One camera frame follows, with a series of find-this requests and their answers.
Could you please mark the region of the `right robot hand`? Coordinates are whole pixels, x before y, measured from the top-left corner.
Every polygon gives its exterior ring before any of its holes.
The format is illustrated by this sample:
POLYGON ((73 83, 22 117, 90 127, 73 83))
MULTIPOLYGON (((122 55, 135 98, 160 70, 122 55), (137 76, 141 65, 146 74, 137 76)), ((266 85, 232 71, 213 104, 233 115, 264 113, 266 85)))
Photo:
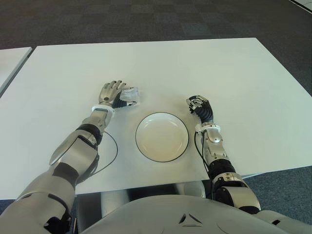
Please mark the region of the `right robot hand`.
POLYGON ((188 104, 190 113, 196 114, 202 124, 214 121, 212 107, 205 97, 201 95, 191 96, 186 99, 186 102, 188 104))

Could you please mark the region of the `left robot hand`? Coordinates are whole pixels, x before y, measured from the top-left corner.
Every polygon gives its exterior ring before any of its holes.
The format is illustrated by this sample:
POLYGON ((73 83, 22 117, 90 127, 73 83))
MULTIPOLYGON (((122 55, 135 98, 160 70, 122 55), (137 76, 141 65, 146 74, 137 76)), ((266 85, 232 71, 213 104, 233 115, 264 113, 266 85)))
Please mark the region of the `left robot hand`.
POLYGON ((137 102, 135 101, 125 101, 120 98, 125 86, 126 83, 121 80, 113 80, 110 83, 106 83, 99 94, 99 104, 110 106, 113 109, 136 105, 137 102))

